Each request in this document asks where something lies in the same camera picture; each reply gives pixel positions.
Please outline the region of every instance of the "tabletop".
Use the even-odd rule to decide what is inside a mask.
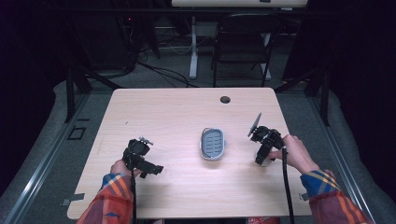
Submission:
[[[305,7],[307,0],[172,0],[173,7]]]
[[[229,103],[220,98],[226,96]],[[276,95],[269,88],[121,89],[113,92],[67,215],[81,216],[101,186],[103,175],[122,157],[129,140],[153,142],[146,161],[163,166],[158,175],[136,179],[137,218],[288,216],[281,161],[254,162],[259,143],[248,132],[259,126],[289,132]],[[200,141],[205,128],[224,132],[218,161],[205,160]],[[295,216],[309,216],[300,174],[288,166]]]

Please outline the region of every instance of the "plaid shirt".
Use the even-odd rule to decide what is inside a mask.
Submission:
[[[101,189],[78,223],[130,223],[134,199],[130,186],[131,177],[128,175],[105,175]]]
[[[312,171],[301,176],[309,197],[315,223],[369,223],[363,212],[340,190],[329,171]],[[109,174],[103,178],[98,195],[78,223],[130,223],[132,217],[131,177]]]
[[[330,171],[301,176],[315,223],[373,223],[338,187]]]

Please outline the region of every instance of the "gray floor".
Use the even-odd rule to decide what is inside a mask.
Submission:
[[[282,84],[281,76],[288,58],[292,38],[281,36],[276,42],[274,57],[270,66],[272,79],[266,86],[275,88]],[[149,52],[142,56],[147,64],[172,69],[188,78],[190,70],[190,51],[185,49],[162,49],[161,59]],[[202,88],[211,87],[210,70],[211,47],[199,48],[198,78],[188,81]],[[251,77],[259,77],[260,69],[248,67],[222,66],[223,74],[238,71]],[[112,78],[112,81],[125,88],[178,88],[185,84],[160,75],[138,65],[129,75]],[[6,193],[0,199],[0,222],[9,223],[74,223],[66,215],[67,206],[60,205],[63,199],[70,198],[76,188],[79,175],[90,152],[96,132],[106,111],[111,90],[96,80],[91,80],[92,94],[78,96],[78,112],[70,123],[66,117],[65,84],[54,90],[57,99],[52,113],[42,133],[22,168],[14,178]],[[259,80],[219,81],[219,87],[259,87]],[[315,98],[305,98],[302,90],[304,83],[277,95],[290,133],[303,139],[313,159],[322,168],[331,169],[346,193],[356,199],[364,211],[376,223],[393,223],[396,220],[396,206],[392,200],[374,183],[359,160],[359,151],[353,135],[344,121],[339,103],[331,94],[329,104],[330,127],[322,125],[318,118],[318,103]],[[71,129],[86,128],[81,140],[67,140]],[[282,223],[289,223],[282,217]],[[296,223],[313,223],[311,217],[297,217]]]

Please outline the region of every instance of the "black cable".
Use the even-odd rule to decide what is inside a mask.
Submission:
[[[181,36],[181,35],[163,35],[163,36],[170,36],[168,39],[163,39],[160,41],[160,44],[170,44],[172,42],[184,42],[184,43],[191,43],[191,38],[186,37],[186,36]]]
[[[132,195],[134,196],[134,210],[132,211],[132,223],[137,224],[136,218],[136,180],[134,178],[134,171],[132,171],[132,178],[131,178],[131,191]]]
[[[139,59],[141,60],[141,61],[143,61],[143,62],[146,62],[146,61],[148,61],[149,60],[149,51],[150,51],[150,49],[149,48],[145,48],[145,49],[142,49],[140,52],[139,52]]]
[[[289,179],[288,179],[288,162],[287,162],[288,152],[286,151],[286,146],[285,146],[285,143],[283,142],[283,139],[281,138],[281,136],[279,136],[279,138],[282,140],[282,143],[283,143],[283,147],[281,149],[282,150],[283,181],[285,183],[286,198],[288,200],[290,223],[294,224],[293,204],[291,202],[290,186],[289,186]]]
[[[181,75],[180,73],[178,73],[176,71],[173,71],[173,70],[170,70],[170,69],[166,69],[166,68],[160,68],[160,67],[151,66],[151,65],[148,65],[146,63],[141,63],[141,62],[138,62],[138,64],[146,67],[147,69],[150,69],[150,70],[156,72],[157,74],[159,74],[163,78],[170,77],[170,78],[172,78],[172,79],[174,79],[176,81],[184,83],[184,84],[186,84],[186,88],[188,88],[188,87],[198,88],[198,86],[190,84],[190,82],[183,75]],[[169,80],[167,80],[166,78],[165,78],[165,80],[168,81],[169,84],[171,84],[172,86],[175,87],[175,85],[170,83]]]

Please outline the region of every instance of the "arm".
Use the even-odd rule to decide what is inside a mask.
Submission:
[[[284,142],[288,151],[288,165],[302,174],[301,180],[307,190],[316,223],[373,223],[340,190],[332,172],[319,169],[298,137],[287,135]],[[268,158],[282,159],[281,151],[271,152]]]
[[[116,161],[110,174],[103,177],[102,187],[78,223],[129,223],[134,195],[130,191],[131,171],[123,161]]]

